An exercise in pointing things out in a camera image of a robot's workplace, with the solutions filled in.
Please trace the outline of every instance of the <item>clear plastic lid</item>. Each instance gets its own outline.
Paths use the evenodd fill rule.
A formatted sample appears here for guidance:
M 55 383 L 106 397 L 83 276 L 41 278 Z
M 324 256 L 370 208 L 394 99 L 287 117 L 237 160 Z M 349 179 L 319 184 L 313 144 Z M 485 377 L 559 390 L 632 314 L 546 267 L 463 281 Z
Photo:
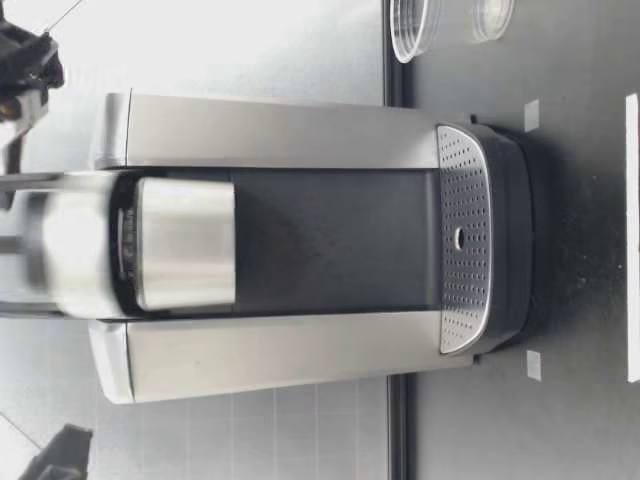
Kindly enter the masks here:
M 500 38 L 515 0 L 392 0 L 393 50 L 408 63 L 428 49 Z

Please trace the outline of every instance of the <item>black countertop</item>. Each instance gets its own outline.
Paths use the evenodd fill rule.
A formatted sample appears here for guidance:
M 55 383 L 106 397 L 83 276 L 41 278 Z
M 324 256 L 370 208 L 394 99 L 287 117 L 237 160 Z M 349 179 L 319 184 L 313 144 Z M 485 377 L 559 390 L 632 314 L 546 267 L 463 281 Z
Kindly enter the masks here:
M 637 0 L 517 0 L 497 42 L 403 67 L 404 104 L 520 140 L 534 195 L 522 336 L 410 388 L 418 479 L 640 477 L 640 385 L 626 382 L 625 97 L 640 90 Z M 525 134 L 524 106 L 540 100 Z M 542 382 L 526 376 L 542 355 Z

